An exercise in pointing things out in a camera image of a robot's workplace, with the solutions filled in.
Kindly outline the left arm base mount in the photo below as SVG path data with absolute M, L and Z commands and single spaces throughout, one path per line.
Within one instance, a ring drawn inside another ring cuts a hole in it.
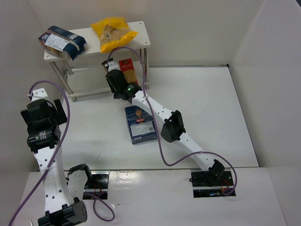
M 93 199 L 86 193 L 96 195 L 102 200 L 107 200 L 109 175 L 108 171 L 92 171 L 91 179 L 85 184 L 83 200 Z

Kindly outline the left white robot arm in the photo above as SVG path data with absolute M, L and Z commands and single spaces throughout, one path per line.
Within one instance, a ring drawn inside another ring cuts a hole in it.
M 67 122 L 60 100 L 32 101 L 21 115 L 27 124 L 27 144 L 44 176 L 45 215 L 40 226 L 76 226 L 87 221 L 87 209 L 82 200 L 84 187 L 91 178 L 86 164 L 72 167 L 65 175 L 59 126 Z

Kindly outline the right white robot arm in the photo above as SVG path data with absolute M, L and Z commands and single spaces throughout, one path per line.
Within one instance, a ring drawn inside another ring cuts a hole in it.
M 114 99 L 128 101 L 140 107 L 153 117 L 154 127 L 158 133 L 158 146 L 163 163 L 172 167 L 191 157 L 203 171 L 201 177 L 207 186 L 215 186 L 225 167 L 217 159 L 205 152 L 187 133 L 184 128 L 180 111 L 171 111 L 151 98 L 145 91 L 145 86 L 140 87 L 134 82 L 127 82 L 121 70 L 113 69 L 106 74 L 106 80 L 111 88 Z M 183 149 L 187 155 L 174 163 L 168 163 L 164 158 L 161 139 L 173 143 Z

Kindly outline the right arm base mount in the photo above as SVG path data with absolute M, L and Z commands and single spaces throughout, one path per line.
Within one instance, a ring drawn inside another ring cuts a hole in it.
M 230 191 L 234 186 L 234 180 L 230 170 L 223 172 L 221 178 L 214 186 L 210 186 L 204 179 L 204 173 L 200 170 L 192 170 L 189 181 L 192 184 L 194 198 L 224 197 L 223 192 Z

